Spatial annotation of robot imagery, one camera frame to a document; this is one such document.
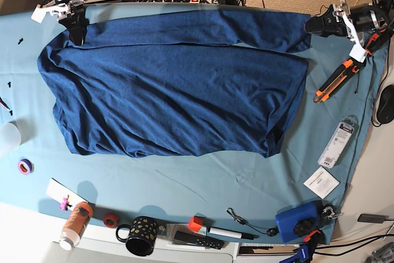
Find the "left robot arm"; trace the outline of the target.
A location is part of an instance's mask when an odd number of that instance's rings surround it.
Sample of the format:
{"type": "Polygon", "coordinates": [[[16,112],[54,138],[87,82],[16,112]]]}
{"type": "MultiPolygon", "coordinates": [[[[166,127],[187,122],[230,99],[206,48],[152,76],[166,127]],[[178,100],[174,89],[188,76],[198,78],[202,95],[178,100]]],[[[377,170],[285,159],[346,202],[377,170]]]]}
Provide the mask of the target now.
{"type": "Polygon", "coordinates": [[[307,21],[305,31],[324,38],[334,35],[354,40],[344,17],[352,23],[358,34],[371,31],[382,36],[393,33],[393,0],[371,0],[353,6],[341,0],[338,5],[331,4],[325,13],[307,21]]]}

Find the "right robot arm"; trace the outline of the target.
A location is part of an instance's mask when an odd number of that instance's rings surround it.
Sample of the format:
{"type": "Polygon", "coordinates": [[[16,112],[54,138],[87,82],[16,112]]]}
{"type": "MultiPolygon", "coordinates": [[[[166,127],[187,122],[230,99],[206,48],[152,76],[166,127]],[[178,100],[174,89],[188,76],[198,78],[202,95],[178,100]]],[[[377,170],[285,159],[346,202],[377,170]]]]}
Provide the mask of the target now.
{"type": "Polygon", "coordinates": [[[71,42],[82,46],[87,34],[87,18],[84,3],[87,0],[54,0],[53,5],[37,5],[31,19],[42,23],[45,16],[56,16],[59,24],[64,26],[71,42]]]}

